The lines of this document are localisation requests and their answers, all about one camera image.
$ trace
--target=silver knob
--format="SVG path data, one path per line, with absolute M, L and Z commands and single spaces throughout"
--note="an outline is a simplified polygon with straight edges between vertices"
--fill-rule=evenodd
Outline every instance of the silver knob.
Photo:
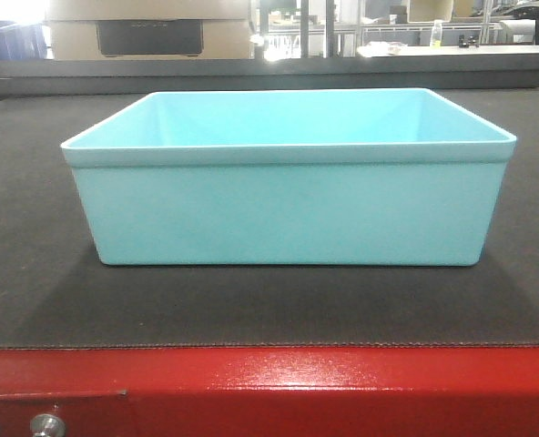
M 39 414 L 31 421 L 33 437 L 63 437 L 66 425 L 53 414 Z

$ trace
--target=cardboard box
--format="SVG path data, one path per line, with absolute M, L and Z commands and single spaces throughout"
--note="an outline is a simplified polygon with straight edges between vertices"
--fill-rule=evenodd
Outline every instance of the cardboard box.
M 249 20 L 250 0 L 50 0 L 49 21 Z
M 430 23 L 433 20 L 452 20 L 453 0 L 407 0 L 409 23 Z
M 473 0 L 454 0 L 453 14 L 455 16 L 470 16 L 473 11 Z
M 51 46 L 58 60 L 99 59 L 249 59 L 252 45 L 247 20 L 204 20 L 203 49 L 194 56 L 186 55 L 102 55 L 97 39 L 97 22 L 50 22 Z

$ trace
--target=red metal frame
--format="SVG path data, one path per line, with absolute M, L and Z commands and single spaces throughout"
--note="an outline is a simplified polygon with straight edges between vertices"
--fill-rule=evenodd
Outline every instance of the red metal frame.
M 0 351 L 0 436 L 40 412 L 68 436 L 539 436 L 539 348 Z

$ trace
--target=plastic bin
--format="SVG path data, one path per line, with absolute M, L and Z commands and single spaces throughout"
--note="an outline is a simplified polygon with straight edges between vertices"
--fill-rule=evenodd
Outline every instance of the plastic bin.
M 181 92 L 62 149 L 106 264 L 471 265 L 515 141 L 425 89 Z
M 45 59 L 46 52 L 40 24 L 19 25 L 0 21 L 0 61 Z

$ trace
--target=table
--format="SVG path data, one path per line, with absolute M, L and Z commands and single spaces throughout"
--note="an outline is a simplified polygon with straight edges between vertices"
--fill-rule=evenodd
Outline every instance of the table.
M 520 138 L 470 269 L 103 266 L 58 145 L 138 96 L 0 102 L 1 435 L 539 435 L 539 89 L 442 93 Z

